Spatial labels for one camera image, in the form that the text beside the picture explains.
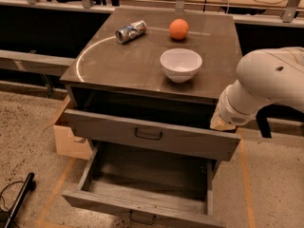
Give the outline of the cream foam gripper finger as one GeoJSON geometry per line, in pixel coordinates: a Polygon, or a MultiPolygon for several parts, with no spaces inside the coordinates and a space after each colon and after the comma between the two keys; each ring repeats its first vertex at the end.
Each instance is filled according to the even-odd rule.
{"type": "Polygon", "coordinates": [[[219,110],[216,109],[210,122],[210,128],[218,131],[234,130],[236,127],[233,124],[225,122],[219,115],[219,110]]]}

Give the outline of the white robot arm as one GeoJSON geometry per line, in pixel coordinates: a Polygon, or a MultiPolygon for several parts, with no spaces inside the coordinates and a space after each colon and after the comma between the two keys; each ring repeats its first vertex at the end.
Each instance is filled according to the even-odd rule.
{"type": "Polygon", "coordinates": [[[210,128],[234,130],[271,104],[304,112],[303,47],[258,49],[243,56],[236,81],[219,96],[210,128]]]}

